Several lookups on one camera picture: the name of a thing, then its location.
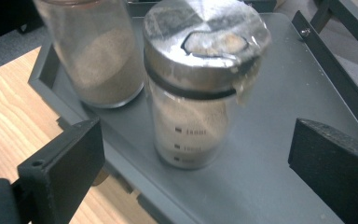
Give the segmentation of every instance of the metal lid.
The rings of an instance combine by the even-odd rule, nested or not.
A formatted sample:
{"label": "metal lid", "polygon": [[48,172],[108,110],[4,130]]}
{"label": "metal lid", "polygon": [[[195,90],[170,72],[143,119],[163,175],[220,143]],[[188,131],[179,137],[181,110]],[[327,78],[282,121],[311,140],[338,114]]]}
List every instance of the metal lid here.
{"label": "metal lid", "polygon": [[233,83],[262,55],[270,34],[241,1],[181,0],[148,11],[144,38],[149,76],[166,88],[208,98],[235,92]]}

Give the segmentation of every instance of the gray tray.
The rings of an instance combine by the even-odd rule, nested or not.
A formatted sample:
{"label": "gray tray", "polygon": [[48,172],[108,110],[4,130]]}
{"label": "gray tray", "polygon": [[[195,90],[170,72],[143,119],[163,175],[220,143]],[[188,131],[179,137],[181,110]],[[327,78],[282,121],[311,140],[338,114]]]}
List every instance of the gray tray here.
{"label": "gray tray", "polygon": [[[83,105],[50,42],[41,49],[30,84],[69,124],[99,116],[106,169],[120,172],[142,193],[141,202],[162,222],[342,223],[289,168],[297,118],[335,127],[358,140],[358,121],[282,14],[262,14],[272,44],[252,96],[211,165],[175,169],[160,160],[145,95],[117,109]],[[142,18],[134,18],[142,43]]]}

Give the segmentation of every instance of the wooden table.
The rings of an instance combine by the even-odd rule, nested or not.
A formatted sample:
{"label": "wooden table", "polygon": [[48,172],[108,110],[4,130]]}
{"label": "wooden table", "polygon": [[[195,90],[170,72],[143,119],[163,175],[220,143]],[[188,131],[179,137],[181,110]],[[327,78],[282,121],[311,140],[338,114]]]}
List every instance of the wooden table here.
{"label": "wooden table", "polygon": [[[62,132],[59,117],[28,85],[40,48],[0,67],[0,177],[14,182],[17,165]],[[93,187],[71,223],[155,223],[109,176]]]}

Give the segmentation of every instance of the spice shaker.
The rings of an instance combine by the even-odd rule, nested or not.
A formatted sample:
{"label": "spice shaker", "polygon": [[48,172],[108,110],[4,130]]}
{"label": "spice shaker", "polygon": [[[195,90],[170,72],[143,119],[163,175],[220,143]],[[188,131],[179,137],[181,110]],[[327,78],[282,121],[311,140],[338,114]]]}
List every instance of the spice shaker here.
{"label": "spice shaker", "polygon": [[145,68],[122,0],[34,0],[79,98],[113,108],[133,99]]}
{"label": "spice shaker", "polygon": [[211,163],[249,98],[269,30],[241,1],[165,0],[146,14],[144,41],[159,156],[185,169]]}

